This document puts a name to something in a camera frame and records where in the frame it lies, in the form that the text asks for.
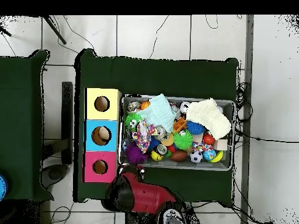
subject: light blue cloth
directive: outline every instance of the light blue cloth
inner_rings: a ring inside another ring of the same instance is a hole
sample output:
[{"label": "light blue cloth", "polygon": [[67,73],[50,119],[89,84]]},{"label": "light blue cloth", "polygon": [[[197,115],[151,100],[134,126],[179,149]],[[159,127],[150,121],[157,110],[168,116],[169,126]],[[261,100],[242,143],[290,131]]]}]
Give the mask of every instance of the light blue cloth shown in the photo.
[{"label": "light blue cloth", "polygon": [[168,133],[171,133],[176,113],[171,109],[166,97],[160,94],[151,98],[149,102],[151,104],[137,114],[145,118],[148,125],[153,124],[155,127],[161,125]]}]

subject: blue box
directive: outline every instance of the blue box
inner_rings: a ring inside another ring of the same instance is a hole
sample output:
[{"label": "blue box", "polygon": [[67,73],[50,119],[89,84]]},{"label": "blue box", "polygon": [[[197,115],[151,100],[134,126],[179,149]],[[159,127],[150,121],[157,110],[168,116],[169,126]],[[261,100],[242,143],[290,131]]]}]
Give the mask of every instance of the blue box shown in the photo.
[{"label": "blue box", "polygon": [[[96,127],[105,126],[110,130],[111,139],[105,145],[97,145],[92,140],[92,132]],[[87,120],[86,121],[86,151],[116,151],[117,150],[117,121]]]}]

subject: blue object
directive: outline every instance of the blue object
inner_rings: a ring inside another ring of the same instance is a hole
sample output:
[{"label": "blue object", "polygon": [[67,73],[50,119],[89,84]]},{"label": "blue object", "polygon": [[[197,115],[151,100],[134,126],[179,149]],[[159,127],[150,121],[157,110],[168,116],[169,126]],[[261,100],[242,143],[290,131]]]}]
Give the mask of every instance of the blue object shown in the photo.
[{"label": "blue object", "polygon": [[[99,146],[92,140],[92,132],[96,127],[105,126],[111,132],[111,140]],[[116,151],[116,141],[118,139],[117,121],[109,120],[87,120],[86,121],[86,151]]]},{"label": "blue object", "polygon": [[205,160],[213,160],[216,157],[216,151],[214,149],[203,152]]},{"label": "blue object", "polygon": [[157,140],[153,136],[151,136],[151,142],[149,143],[149,146],[148,146],[147,150],[152,151],[160,143],[161,142],[159,140]]},{"label": "blue object", "polygon": [[172,144],[175,150],[178,150],[179,148],[175,145],[175,143]]},{"label": "blue object", "polygon": [[192,121],[187,121],[187,130],[191,132],[192,135],[200,135],[206,131],[206,128],[201,124],[194,123]]},{"label": "blue object", "polygon": [[7,182],[4,177],[0,174],[0,201],[3,200],[7,192]]}]

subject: green spiky ball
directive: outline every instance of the green spiky ball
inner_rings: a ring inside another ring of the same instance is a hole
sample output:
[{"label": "green spiky ball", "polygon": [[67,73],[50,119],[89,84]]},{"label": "green spiky ball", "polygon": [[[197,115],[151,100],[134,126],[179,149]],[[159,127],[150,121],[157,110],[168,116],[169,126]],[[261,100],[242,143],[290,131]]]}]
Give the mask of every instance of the green spiky ball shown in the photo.
[{"label": "green spiky ball", "polygon": [[126,117],[126,121],[124,122],[124,124],[126,125],[127,129],[129,131],[135,131],[136,130],[136,126],[134,128],[130,128],[128,125],[130,124],[130,122],[132,120],[136,120],[137,125],[139,123],[140,120],[142,120],[142,118],[137,114],[137,113],[130,113],[127,117]]},{"label": "green spiky ball", "polygon": [[182,150],[185,150],[192,145],[193,136],[190,131],[184,129],[185,134],[180,135],[180,132],[174,135],[175,145]]}]

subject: pink box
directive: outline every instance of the pink box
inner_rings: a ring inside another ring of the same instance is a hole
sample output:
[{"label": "pink box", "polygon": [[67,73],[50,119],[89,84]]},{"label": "pink box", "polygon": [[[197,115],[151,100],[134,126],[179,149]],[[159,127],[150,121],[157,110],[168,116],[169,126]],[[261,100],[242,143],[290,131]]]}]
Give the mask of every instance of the pink box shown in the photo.
[{"label": "pink box", "polygon": [[[105,174],[97,174],[93,171],[92,165],[97,160],[103,160],[107,163]],[[84,182],[110,183],[116,176],[116,166],[116,152],[87,151],[85,153],[85,168],[83,168]]]}]

